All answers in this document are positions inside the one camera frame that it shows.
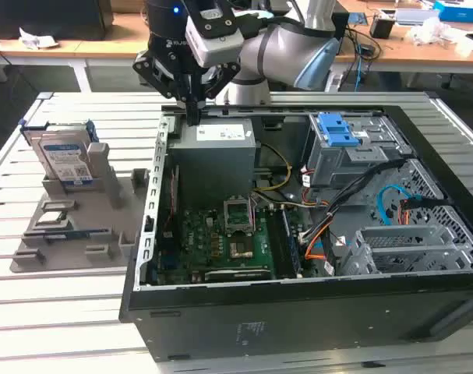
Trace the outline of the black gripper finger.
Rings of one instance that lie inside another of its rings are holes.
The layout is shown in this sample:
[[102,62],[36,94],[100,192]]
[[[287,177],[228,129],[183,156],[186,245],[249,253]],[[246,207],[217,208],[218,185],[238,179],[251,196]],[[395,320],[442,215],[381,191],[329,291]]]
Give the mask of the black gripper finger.
[[158,93],[167,99],[175,99],[185,110],[188,125],[196,125],[196,95],[192,74],[183,70],[183,61],[174,51],[155,55],[152,51],[140,53],[132,67]]
[[196,70],[196,125],[200,122],[201,111],[206,106],[206,99],[215,99],[235,78],[240,69],[237,62],[227,62]]

